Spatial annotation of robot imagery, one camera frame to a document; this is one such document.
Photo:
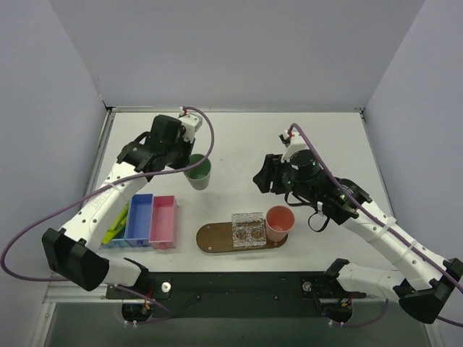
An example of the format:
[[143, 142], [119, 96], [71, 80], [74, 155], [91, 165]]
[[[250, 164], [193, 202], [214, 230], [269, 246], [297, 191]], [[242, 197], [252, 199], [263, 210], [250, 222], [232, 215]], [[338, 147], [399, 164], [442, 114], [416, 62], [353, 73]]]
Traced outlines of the green plastic cup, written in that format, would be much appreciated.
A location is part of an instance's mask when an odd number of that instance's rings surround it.
[[200, 163], [200, 165], [185, 171], [184, 175], [193, 189], [203, 191], [209, 185], [211, 162], [204, 155], [192, 154], [189, 157], [188, 166], [193, 166], [196, 163]]

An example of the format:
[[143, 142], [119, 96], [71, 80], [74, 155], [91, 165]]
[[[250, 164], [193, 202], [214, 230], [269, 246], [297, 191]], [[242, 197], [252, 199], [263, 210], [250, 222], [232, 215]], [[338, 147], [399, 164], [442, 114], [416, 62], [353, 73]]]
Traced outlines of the coral plastic cup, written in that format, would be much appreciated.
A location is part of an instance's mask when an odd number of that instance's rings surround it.
[[293, 212], [284, 206], [275, 206], [266, 213], [266, 236], [274, 242], [281, 241], [293, 228]]

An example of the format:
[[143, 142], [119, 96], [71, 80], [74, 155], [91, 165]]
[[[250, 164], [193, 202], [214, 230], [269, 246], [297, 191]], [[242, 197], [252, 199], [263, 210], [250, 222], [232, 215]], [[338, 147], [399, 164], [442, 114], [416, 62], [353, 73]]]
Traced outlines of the clear crystal toothbrush holder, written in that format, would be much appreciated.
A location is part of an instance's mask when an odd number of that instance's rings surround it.
[[231, 229], [235, 249], [266, 245], [266, 226], [262, 212], [232, 214]]

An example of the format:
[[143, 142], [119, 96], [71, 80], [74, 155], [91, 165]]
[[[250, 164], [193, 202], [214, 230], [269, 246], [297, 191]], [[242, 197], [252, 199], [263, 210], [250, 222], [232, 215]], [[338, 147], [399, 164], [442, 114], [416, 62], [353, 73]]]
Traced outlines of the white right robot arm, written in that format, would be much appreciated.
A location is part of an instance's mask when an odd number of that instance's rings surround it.
[[394, 301], [412, 318], [432, 324], [440, 317], [462, 278], [462, 261], [446, 259], [411, 237], [385, 214], [370, 195], [348, 179], [327, 173], [310, 150], [289, 160], [267, 154], [253, 177], [262, 193], [293, 195], [339, 226], [357, 234], [395, 268], [383, 271], [337, 259], [326, 275], [347, 292], [371, 294]]

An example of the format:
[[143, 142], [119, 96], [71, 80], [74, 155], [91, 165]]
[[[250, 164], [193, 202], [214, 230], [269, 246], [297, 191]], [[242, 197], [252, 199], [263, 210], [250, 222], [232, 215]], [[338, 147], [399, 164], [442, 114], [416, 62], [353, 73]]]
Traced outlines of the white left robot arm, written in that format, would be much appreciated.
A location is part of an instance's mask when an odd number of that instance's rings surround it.
[[101, 185], [102, 192], [58, 231], [50, 228], [42, 236], [51, 270], [86, 291], [101, 284], [117, 284], [132, 297], [144, 295], [147, 268], [125, 258], [102, 257], [99, 247], [118, 214], [153, 173], [187, 166], [202, 123], [200, 116], [188, 113], [177, 118], [157, 115], [150, 131], [125, 145]]

